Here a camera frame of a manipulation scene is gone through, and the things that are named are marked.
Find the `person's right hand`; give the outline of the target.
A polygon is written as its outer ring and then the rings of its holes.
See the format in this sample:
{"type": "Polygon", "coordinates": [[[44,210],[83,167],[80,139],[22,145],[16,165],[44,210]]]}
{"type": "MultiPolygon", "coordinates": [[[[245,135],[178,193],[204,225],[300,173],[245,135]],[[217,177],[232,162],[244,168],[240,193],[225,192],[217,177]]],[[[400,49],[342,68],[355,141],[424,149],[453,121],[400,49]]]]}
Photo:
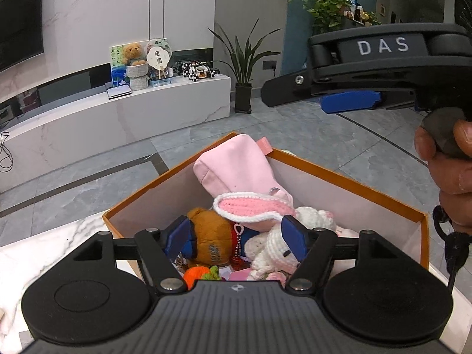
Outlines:
{"type": "Polygon", "coordinates": [[[471,234],[472,164],[471,123],[459,120],[454,125],[454,138],[469,159],[456,159],[436,150],[435,140],[422,127],[415,132],[418,156],[427,162],[432,179],[439,188],[439,202],[452,220],[454,230],[471,234]]]}

